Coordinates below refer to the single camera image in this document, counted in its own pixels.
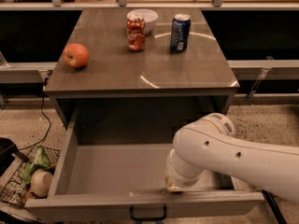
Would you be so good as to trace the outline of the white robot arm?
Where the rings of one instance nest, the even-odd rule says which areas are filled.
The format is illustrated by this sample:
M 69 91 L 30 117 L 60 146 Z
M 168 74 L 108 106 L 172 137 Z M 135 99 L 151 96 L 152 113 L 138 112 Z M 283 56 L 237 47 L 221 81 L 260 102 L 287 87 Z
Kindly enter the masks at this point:
M 206 115 L 176 132 L 165 167 L 166 186 L 192 187 L 205 170 L 299 203 L 299 148 L 237 139 L 234 124 L 220 113 Z

